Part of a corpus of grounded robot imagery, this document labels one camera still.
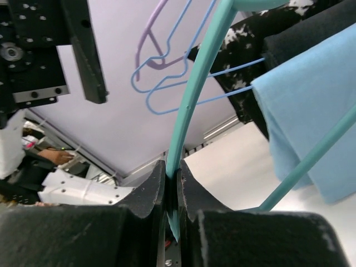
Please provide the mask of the teal plastic hanger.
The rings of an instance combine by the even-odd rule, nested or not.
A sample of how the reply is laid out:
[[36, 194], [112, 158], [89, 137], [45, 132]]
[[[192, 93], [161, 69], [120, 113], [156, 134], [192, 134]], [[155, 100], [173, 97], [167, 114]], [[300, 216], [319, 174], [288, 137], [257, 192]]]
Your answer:
[[[222, 0], [217, 6], [187, 82], [167, 155], [166, 177], [170, 183], [166, 208], [170, 228], [176, 240], [180, 238], [180, 215], [175, 188], [176, 173], [180, 168], [182, 148], [194, 109], [223, 39], [238, 11], [262, 11], [282, 6], [285, 3], [285, 1]], [[354, 124], [355, 108], [352, 107], [257, 210], [270, 211]]]

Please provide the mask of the light blue folded cloth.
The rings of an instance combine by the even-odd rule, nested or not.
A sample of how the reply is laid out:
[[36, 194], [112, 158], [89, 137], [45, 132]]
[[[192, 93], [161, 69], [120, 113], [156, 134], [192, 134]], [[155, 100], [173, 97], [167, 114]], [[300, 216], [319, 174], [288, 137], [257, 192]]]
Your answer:
[[252, 82], [280, 185], [313, 184], [333, 203], [355, 193], [355, 26], [340, 31]]

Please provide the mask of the black white patterned garment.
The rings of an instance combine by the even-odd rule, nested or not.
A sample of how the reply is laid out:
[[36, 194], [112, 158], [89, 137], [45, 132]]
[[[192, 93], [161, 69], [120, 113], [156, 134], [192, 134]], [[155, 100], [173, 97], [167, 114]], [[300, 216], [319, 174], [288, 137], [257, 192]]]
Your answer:
[[[232, 25], [212, 64], [210, 73], [224, 71], [261, 59], [264, 38], [272, 36], [301, 22], [314, 1], [289, 1], [287, 4], [258, 12]], [[267, 72], [264, 62], [215, 77], [225, 93], [249, 86], [257, 77]]]

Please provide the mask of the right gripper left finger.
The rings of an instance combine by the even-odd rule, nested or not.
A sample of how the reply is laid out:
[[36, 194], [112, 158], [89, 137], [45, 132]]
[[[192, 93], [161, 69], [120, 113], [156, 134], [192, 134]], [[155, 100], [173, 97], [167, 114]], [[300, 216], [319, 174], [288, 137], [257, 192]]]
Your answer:
[[2, 266], [163, 266], [165, 163], [112, 206], [15, 207], [1, 214]]

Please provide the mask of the lilac plastic hanger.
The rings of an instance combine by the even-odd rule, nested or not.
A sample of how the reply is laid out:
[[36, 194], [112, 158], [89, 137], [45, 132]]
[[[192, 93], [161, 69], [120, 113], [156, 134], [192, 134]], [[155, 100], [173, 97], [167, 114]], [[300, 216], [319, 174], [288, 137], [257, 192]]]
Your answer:
[[[166, 31], [168, 32], [168, 35], [167, 35], [166, 37], [163, 37], [163, 38], [162, 38], [162, 41], [163, 41], [162, 44], [160, 43], [159, 39], [157, 39], [157, 37], [155, 36], [155, 38], [157, 39], [157, 41], [158, 41], [158, 43], [159, 43], [159, 45], [160, 45], [160, 47], [161, 47], [161, 49], [162, 49], [163, 52], [166, 52], [166, 51], [167, 51], [166, 40], [167, 40], [167, 38], [168, 38], [168, 36], [169, 36], [169, 34], [170, 34], [170, 32], [171, 32], [171, 30], [172, 30], [174, 24], [171, 25], [171, 28], [168, 28], [168, 26], [169, 26], [168, 23], [166, 23], [166, 22], [164, 22], [164, 21], [157, 21], [157, 20], [156, 20], [156, 22], [155, 22], [154, 25], [152, 26], [152, 32], [153, 32], [154, 36], [155, 36], [154, 27], [162, 26], [162, 27], [164, 28], [164, 30], [166, 30]], [[143, 46], [143, 48], [142, 48], [142, 50], [141, 50], [140, 62], [143, 63], [143, 62], [145, 62], [149, 57], [157, 56], [157, 55], [158, 55], [158, 52], [156, 51], [156, 48], [154, 47], [152, 41], [150, 40], [150, 38], [147, 38], [146, 41], [145, 41], [145, 43], [144, 43], [144, 46]], [[174, 59], [172, 59], [172, 60], [168, 60], [168, 59], [167, 59], [168, 56], [166, 57], [166, 62], [170, 62], [170, 61], [173, 61], [173, 60], [175, 60], [175, 59], [181, 57], [181, 56], [179, 56], [179, 57], [174, 58]]]

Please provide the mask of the dark grey folded garment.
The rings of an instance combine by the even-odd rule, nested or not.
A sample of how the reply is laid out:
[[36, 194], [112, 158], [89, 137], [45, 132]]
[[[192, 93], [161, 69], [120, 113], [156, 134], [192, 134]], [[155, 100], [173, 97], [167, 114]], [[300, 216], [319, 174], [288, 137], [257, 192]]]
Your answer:
[[355, 24], [355, 1], [314, 1], [305, 18], [264, 38], [263, 57], [272, 70], [293, 57]]

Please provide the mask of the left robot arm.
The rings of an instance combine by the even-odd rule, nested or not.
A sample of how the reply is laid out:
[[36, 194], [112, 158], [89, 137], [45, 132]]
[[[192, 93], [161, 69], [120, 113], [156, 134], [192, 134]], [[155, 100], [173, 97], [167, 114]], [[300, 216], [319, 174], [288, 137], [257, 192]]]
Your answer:
[[91, 176], [80, 147], [59, 143], [31, 107], [69, 94], [58, 47], [73, 49], [85, 99], [107, 100], [87, 1], [1, 2], [1, 197], [20, 205], [114, 205], [129, 195], [114, 176]]

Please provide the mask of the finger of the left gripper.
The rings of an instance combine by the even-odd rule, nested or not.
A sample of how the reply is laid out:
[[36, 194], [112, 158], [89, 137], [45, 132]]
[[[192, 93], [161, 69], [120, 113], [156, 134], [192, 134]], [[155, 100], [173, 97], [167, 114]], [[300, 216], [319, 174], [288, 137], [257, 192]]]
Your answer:
[[90, 10], [86, 0], [60, 1], [70, 34], [85, 99], [103, 104], [108, 92], [92, 30]]

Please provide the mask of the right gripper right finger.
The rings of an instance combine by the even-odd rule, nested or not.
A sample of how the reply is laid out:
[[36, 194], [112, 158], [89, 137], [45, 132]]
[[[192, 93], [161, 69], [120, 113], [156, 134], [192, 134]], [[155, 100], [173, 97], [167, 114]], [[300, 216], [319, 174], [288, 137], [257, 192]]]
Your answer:
[[181, 163], [182, 266], [348, 266], [332, 226], [308, 212], [233, 211]]

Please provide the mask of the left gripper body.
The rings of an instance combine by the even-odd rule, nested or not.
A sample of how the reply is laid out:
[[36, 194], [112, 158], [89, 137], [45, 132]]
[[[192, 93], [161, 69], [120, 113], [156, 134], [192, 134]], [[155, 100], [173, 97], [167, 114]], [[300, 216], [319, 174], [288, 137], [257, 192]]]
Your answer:
[[67, 44], [60, 1], [1, 1], [1, 113], [69, 93], [57, 51]]

